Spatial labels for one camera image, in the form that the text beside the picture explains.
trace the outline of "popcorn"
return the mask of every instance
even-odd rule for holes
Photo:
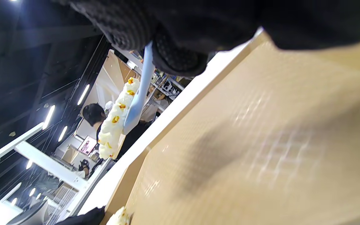
[[[118,142],[123,132],[124,121],[139,87],[140,81],[133,77],[130,78],[115,103],[111,105],[112,108],[106,120],[102,123],[101,131],[98,134],[101,158],[117,157],[119,152]]]
[[[130,215],[127,214],[126,209],[122,207],[111,216],[106,225],[130,225]]]

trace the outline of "black shirt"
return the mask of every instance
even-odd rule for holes
[[[129,148],[144,134],[144,132],[148,129],[151,125],[150,122],[142,122],[139,121],[136,127],[134,127],[127,135],[123,141],[122,148],[119,151],[119,154],[116,157],[116,160],[119,160]],[[96,140],[98,141],[98,134],[101,131],[102,124],[97,129],[97,137]]]

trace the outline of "framed picture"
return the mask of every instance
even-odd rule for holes
[[[83,143],[81,143],[80,147],[78,148],[78,151],[86,155],[89,155],[90,152],[93,151],[96,144],[97,141],[94,138],[87,136],[86,139],[84,139]]]

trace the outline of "black jacket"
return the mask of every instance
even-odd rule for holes
[[[56,225],[99,225],[105,216],[105,207],[94,208],[80,216],[68,217]]]

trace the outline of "black hair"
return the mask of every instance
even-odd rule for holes
[[[104,108],[102,108],[99,104],[96,103],[86,105],[83,108],[83,118],[91,126],[94,126],[94,124],[98,122],[103,122],[105,120],[104,114]]]

